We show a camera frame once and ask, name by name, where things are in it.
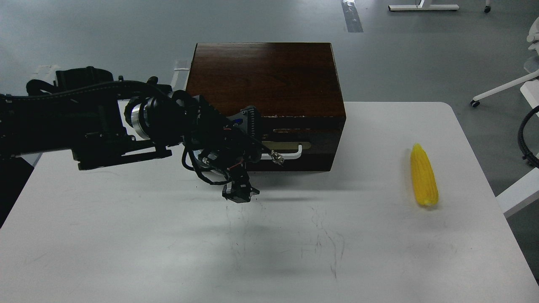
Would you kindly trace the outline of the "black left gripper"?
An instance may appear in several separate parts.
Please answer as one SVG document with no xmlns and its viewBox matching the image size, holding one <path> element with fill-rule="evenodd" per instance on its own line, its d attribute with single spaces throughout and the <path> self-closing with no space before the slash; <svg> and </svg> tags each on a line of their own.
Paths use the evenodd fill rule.
<svg viewBox="0 0 539 303">
<path fill-rule="evenodd" d="M 227 117 L 203 96 L 183 90 L 169 94 L 180 107 L 185 157 L 190 157 L 197 177 L 210 185 L 224 185 L 222 197 L 235 203 L 248 203 L 260 194 L 250 183 L 246 163 L 258 163 L 262 155 L 283 165 L 281 153 L 261 143 L 261 114 L 254 106 Z"/>
</svg>

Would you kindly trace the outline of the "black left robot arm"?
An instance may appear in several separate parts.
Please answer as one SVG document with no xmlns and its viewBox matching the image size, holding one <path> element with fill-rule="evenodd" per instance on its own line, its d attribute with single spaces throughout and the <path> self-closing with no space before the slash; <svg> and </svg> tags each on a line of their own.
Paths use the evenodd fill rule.
<svg viewBox="0 0 539 303">
<path fill-rule="evenodd" d="M 162 159 L 183 145 L 181 164 L 235 203 L 251 200 L 247 164 L 267 154 L 284 157 L 261 140 L 254 106 L 226 117 L 203 96 L 159 84 L 129 81 L 92 66 L 56 71 L 50 84 L 33 79 L 27 96 L 1 95 L 1 161 L 71 150 L 80 170 Z"/>
</svg>

